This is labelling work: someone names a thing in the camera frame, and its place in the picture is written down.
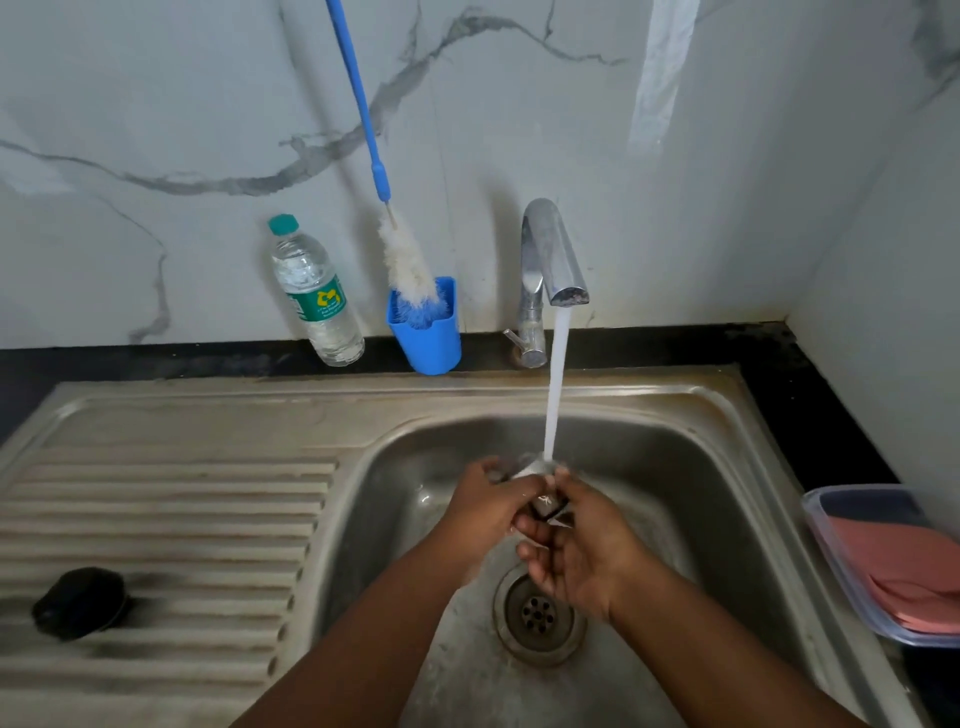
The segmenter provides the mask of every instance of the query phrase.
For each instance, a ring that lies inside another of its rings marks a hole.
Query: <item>black sponge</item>
[[[117,623],[129,604],[123,576],[83,567],[61,576],[30,612],[40,632],[69,642]]]

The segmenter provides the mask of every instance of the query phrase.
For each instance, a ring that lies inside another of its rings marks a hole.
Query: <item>water stream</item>
[[[560,415],[560,390],[564,386],[566,337],[570,333],[571,308],[558,308],[553,325],[553,351],[550,352],[550,389],[546,398],[546,432],[543,435],[543,459],[553,460],[557,441],[557,417]]]

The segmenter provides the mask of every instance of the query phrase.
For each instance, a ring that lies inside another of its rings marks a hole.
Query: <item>bottle cap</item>
[[[270,232],[278,236],[289,235],[291,232],[296,232],[300,229],[300,223],[297,222],[297,218],[287,214],[275,215],[270,218],[270,222],[268,222],[267,225],[270,227]]]

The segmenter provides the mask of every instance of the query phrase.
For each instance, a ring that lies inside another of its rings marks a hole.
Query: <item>blue cup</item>
[[[407,361],[422,375],[445,375],[460,362],[460,330],[457,329],[457,281],[449,276],[437,279],[437,287],[450,308],[450,315],[437,319],[430,328],[412,328],[396,320],[396,291],[387,301],[387,326],[400,342]]]

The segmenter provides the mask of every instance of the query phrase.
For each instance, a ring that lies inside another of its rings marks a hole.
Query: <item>wet hands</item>
[[[516,546],[530,578],[545,594],[581,612],[610,621],[611,607],[624,579],[656,557],[634,534],[608,497],[558,468],[546,478],[570,500],[574,527],[549,525],[529,515],[516,517],[516,529],[533,541]]]
[[[527,475],[493,484],[488,471],[500,459],[485,457],[467,465],[444,516],[428,538],[464,570],[464,584],[476,576],[487,553],[510,533],[516,512],[543,492],[545,480]]]

